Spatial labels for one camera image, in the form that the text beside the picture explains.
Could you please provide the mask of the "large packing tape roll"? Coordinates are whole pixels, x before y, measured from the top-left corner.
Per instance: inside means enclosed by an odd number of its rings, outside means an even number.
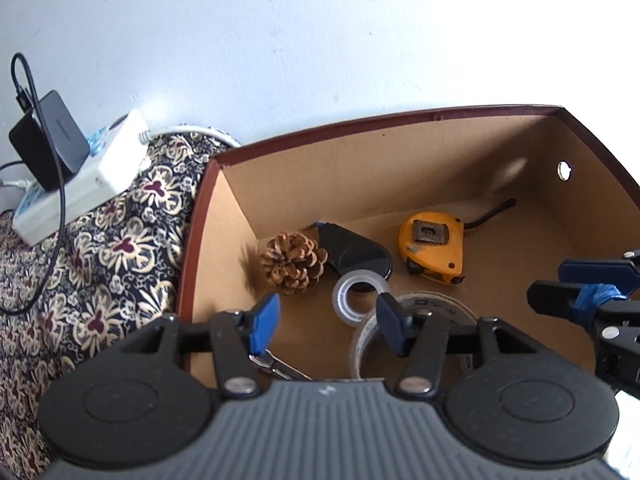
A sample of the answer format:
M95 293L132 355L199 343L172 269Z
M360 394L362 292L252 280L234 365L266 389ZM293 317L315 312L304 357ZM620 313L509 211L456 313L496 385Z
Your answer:
M356 327L350 344L349 370L352 378L361 379L364 358L378 337L390 337L393 350L411 351L425 320L433 314L454 325L475 326L477 323L477 317L467 306L440 292L408 292L396 297L396 301L408 318L402 320L388 309L378 314L378 308L374 308Z

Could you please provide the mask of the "silver nail clipper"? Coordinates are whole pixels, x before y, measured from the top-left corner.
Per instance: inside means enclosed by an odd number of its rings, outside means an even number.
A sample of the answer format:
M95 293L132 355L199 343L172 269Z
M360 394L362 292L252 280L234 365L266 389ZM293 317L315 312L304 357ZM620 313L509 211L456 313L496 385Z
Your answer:
M307 374L280 360L269 349L266 349L259 356L250 354L248 357L257 368L274 377L283 380L295 380L296 382L312 381L312 378Z

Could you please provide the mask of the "pine cone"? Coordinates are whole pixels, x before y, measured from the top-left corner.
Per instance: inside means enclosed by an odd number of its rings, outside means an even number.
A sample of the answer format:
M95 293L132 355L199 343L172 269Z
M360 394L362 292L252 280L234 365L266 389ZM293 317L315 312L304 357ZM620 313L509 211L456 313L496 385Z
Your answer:
M279 294L292 295L319 283L328 257L328 252L307 235L281 232L267 243L259 266Z

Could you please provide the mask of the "small clear tape roll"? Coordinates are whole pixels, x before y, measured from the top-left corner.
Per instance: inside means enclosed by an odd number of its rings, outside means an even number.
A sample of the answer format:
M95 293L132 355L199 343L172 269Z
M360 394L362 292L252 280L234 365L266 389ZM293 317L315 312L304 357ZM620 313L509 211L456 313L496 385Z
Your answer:
M353 270L344 274L332 290L332 306L336 316L345 324L357 327L366 316L355 310L348 301L348 293L355 285L370 285L377 294L390 291L390 286L380 274L370 270Z

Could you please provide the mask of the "orange tape measure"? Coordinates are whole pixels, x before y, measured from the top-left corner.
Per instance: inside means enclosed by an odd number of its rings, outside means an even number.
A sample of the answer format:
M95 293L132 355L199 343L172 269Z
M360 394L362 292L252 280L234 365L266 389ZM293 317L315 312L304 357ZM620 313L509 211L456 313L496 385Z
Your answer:
M464 237L497 214L516 205L511 197L480 218L463 222L452 214L421 211L404 221L398 232L398 252L410 275L419 275L443 285L464 281Z

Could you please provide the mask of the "black tape dispenser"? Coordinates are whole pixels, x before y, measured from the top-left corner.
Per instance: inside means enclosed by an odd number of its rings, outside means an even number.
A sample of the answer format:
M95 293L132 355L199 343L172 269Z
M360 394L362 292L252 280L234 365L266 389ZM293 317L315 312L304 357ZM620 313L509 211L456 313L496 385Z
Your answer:
M326 263L337 275L367 270L387 280L392 274L393 258L378 242L332 222L318 222L317 231L319 247L328 254Z

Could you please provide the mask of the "brown cardboard shoe box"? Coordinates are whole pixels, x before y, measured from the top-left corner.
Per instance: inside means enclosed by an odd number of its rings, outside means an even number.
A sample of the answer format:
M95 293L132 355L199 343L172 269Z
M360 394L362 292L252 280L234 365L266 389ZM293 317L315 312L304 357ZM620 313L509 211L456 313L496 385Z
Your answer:
M588 335L536 314L526 292L569 258L639 245L638 183L567 110L426 110L314 128L216 155L196 196L178 313L204 322L270 289L260 255L281 233L329 226L392 257L397 296L454 298L593 370Z

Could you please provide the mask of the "floral patterned cloth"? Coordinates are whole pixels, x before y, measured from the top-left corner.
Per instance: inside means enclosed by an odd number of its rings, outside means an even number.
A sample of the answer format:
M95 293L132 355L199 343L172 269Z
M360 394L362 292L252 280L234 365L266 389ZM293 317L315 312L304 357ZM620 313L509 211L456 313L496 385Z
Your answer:
M1 470L35 479L51 461L38 405L74 370L176 304L194 200L226 147L195 132L161 136L130 188L35 247L1 215Z

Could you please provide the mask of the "white power strip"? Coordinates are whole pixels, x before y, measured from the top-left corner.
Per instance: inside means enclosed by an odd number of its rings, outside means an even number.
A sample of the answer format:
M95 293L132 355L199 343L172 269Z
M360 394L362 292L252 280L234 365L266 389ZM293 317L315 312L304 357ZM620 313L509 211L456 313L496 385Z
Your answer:
M149 126L138 110L88 136L90 154L65 185L65 221L70 223L126 191L142 168L148 146L140 136ZM27 188L14 211L12 226L26 244L35 246L58 230L58 192L37 182Z

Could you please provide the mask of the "black power adapter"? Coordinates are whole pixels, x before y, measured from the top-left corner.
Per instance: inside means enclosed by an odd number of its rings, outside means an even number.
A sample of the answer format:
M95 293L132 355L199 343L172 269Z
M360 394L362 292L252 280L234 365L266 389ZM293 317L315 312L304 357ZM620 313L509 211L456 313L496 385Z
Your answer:
M49 91L39 105L46 125L32 107L11 129L9 140L40 186L53 192L78 174L90 146L57 91Z

